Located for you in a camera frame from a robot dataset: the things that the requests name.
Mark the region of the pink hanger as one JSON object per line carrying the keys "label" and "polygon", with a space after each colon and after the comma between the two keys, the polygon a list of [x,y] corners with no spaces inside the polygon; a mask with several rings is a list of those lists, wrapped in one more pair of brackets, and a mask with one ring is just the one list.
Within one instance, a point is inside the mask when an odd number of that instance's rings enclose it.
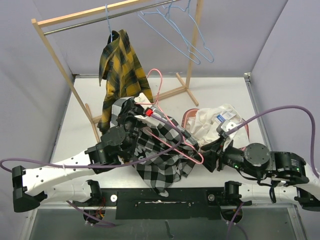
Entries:
{"label": "pink hanger", "polygon": [[[169,122],[173,127],[176,127],[173,122],[170,120],[170,118],[165,114],[165,112],[161,109],[160,105],[159,105],[159,100],[160,100],[160,92],[161,92],[161,88],[162,88],[162,84],[163,84],[163,75],[162,73],[160,72],[160,70],[158,70],[157,68],[153,68],[151,69],[149,72],[148,72],[148,75],[146,76],[146,78],[148,79],[151,72],[154,72],[156,71],[158,74],[159,74],[159,77],[160,77],[160,83],[159,83],[159,86],[158,86],[158,90],[157,90],[157,93],[154,97],[154,102],[153,103],[150,103],[152,105],[156,105],[157,108],[164,114],[165,118],[167,119],[167,122]],[[137,103],[138,105],[147,105],[147,103]],[[193,151],[196,151],[196,149],[193,147],[193,145],[187,143],[185,137],[182,135],[182,140],[184,142],[185,145],[189,146],[192,148]],[[202,156],[201,153],[197,152],[197,154],[199,155],[200,157],[200,160],[201,161],[198,161],[194,158],[191,158],[189,156],[187,156],[186,154],[180,152],[180,151],[177,151],[178,153],[182,154],[184,157],[186,157],[187,159],[191,160],[192,162],[194,162],[195,164],[197,165],[202,165],[204,163],[204,157]]]}

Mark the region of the black white checked shirt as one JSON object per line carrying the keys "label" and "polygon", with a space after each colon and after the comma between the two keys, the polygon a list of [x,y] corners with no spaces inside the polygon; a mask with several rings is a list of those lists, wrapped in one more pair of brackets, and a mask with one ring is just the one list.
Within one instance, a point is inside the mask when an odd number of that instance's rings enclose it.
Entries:
{"label": "black white checked shirt", "polygon": [[138,161],[147,160],[133,167],[158,195],[168,197],[167,188],[191,173],[196,165],[193,160],[201,160],[199,144],[173,117],[165,116],[159,108],[154,105],[139,107],[144,110],[149,107],[168,124],[157,121],[157,125],[147,123],[146,127],[138,130],[134,156]]}

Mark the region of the blue hanger of white shirt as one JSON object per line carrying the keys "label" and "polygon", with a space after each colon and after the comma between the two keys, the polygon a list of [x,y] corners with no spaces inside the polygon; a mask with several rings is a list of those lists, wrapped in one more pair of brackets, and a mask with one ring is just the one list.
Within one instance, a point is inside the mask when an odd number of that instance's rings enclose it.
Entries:
{"label": "blue hanger of white shirt", "polygon": [[[185,3],[174,2],[174,5],[178,5],[182,8],[185,8],[188,3],[188,0]],[[195,10],[192,9],[193,2],[191,1],[191,15],[195,15]],[[178,53],[182,54],[187,58],[183,53],[188,54],[187,47],[183,42],[181,36],[167,23],[163,18],[165,10],[162,9],[165,5],[154,7],[150,10],[139,11],[137,16],[142,20],[144,24],[151,30],[153,30],[160,38],[162,38],[166,43],[168,43],[173,49]],[[182,33],[187,37],[188,40],[192,39],[192,33],[194,24],[189,19],[186,13],[181,12],[178,9],[173,9],[171,11],[171,19],[177,24]]]}

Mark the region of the light blue wire hanger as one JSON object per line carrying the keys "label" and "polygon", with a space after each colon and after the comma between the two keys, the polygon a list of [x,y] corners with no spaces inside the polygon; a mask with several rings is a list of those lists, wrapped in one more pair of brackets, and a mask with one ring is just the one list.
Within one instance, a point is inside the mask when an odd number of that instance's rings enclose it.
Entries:
{"label": "light blue wire hanger", "polygon": [[[191,14],[191,0],[187,1],[187,5],[185,8],[182,8],[178,5],[174,4],[174,1],[171,0],[168,4],[162,7],[165,11],[163,18],[167,21],[167,23],[181,36],[183,42],[186,45],[186,50],[188,54],[183,54],[191,60],[191,62],[195,63],[196,65],[201,64],[200,57],[206,60],[209,63],[213,63],[215,61],[215,57],[213,52],[209,47],[206,46],[205,38],[202,34],[200,29],[202,11],[204,7],[203,0],[196,1],[195,13],[194,16]],[[172,20],[171,12],[173,9],[177,9],[183,13],[186,13],[189,19],[193,23],[193,30],[192,30],[192,39],[188,40],[188,38],[182,33],[178,25]]]}

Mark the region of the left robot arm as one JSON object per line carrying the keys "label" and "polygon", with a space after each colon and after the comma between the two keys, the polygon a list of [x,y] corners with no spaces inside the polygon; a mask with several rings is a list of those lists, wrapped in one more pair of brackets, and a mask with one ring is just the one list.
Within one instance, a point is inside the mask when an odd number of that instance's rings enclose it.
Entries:
{"label": "left robot arm", "polygon": [[14,211],[28,212],[46,202],[58,201],[99,204],[102,193],[97,181],[86,180],[83,184],[73,185],[72,180],[98,175],[136,161],[138,131],[146,126],[144,120],[150,107],[150,104],[138,103],[133,97],[121,98],[112,106],[112,127],[96,145],[47,166],[13,167]]}

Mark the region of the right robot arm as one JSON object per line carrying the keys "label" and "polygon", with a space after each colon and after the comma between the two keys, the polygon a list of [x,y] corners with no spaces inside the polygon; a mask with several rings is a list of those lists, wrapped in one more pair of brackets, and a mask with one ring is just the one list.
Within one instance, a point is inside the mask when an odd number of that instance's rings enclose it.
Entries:
{"label": "right robot arm", "polygon": [[221,194],[222,202],[292,203],[303,210],[320,210],[320,175],[306,161],[292,152],[269,151],[261,143],[239,149],[231,144],[223,148],[222,137],[201,147],[203,165],[221,172],[225,166],[237,171],[251,183],[228,180]]}

